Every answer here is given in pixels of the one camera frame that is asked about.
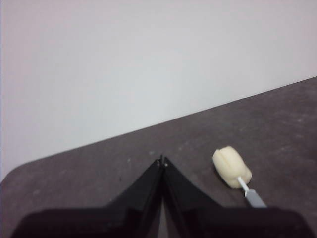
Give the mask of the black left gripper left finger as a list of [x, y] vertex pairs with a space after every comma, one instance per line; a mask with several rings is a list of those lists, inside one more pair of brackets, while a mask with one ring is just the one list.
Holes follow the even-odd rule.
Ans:
[[48, 209], [24, 217], [14, 238], [145, 238], [161, 204], [163, 158], [106, 206]]

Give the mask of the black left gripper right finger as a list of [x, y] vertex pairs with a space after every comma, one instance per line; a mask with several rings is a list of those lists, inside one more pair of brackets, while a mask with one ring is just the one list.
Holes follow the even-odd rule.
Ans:
[[279, 208], [222, 207], [163, 158], [164, 200], [183, 238], [307, 238], [298, 213]]

